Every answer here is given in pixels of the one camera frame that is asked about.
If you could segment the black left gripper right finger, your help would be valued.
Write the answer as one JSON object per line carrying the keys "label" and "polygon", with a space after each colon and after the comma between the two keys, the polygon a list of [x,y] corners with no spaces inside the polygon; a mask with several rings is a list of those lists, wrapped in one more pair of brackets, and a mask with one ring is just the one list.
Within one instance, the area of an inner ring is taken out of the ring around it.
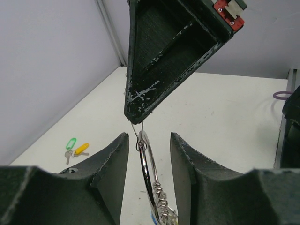
{"label": "black left gripper right finger", "polygon": [[171,133],[170,153],[181,225],[297,225],[299,169],[228,169]]}

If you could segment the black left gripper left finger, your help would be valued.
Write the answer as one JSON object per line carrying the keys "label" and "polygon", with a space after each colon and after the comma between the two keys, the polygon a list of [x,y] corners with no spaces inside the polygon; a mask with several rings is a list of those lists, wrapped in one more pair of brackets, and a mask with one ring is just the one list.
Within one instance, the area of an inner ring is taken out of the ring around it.
{"label": "black left gripper left finger", "polygon": [[128,165],[129,136],[60,173],[36,166],[0,169],[3,225],[118,225]]}

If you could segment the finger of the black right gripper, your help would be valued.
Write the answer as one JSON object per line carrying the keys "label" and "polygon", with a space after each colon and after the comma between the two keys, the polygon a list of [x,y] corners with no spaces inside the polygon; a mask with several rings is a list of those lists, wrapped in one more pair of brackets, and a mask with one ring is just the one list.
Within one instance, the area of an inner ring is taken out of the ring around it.
{"label": "finger of the black right gripper", "polygon": [[141,123],[234,35],[211,0],[131,0],[124,114]]}

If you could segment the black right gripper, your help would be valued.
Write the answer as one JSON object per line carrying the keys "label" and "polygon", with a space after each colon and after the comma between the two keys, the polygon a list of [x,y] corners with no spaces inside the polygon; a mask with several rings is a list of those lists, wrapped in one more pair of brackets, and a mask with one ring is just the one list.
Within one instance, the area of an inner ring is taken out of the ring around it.
{"label": "black right gripper", "polygon": [[241,14],[247,5],[243,0],[213,0],[213,7],[233,30],[244,26]]}

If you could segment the key with yellow tag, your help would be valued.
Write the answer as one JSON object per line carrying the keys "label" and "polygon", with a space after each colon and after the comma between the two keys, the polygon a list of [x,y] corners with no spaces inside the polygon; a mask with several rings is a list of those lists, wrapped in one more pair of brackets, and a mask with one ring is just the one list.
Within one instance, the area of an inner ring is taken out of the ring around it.
{"label": "key with yellow tag", "polygon": [[71,156],[72,157],[77,157],[79,155],[86,155],[86,156],[88,156],[89,153],[87,153],[85,151],[88,149],[89,145],[90,145],[89,143],[85,143],[85,144],[81,145],[80,147],[78,147],[77,149],[75,149],[73,151],[73,153],[72,153]]}

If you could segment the silver keyring with keys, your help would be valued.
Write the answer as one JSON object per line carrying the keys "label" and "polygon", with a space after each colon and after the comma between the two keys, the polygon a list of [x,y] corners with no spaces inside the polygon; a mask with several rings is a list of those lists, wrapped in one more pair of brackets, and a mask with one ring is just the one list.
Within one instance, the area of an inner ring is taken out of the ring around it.
{"label": "silver keyring with keys", "polygon": [[139,132],[136,131],[133,124],[131,126],[137,138],[135,148],[140,156],[142,175],[153,223],[156,225],[177,225],[178,214],[169,206],[166,192],[159,182],[152,147],[143,125],[141,125]]}

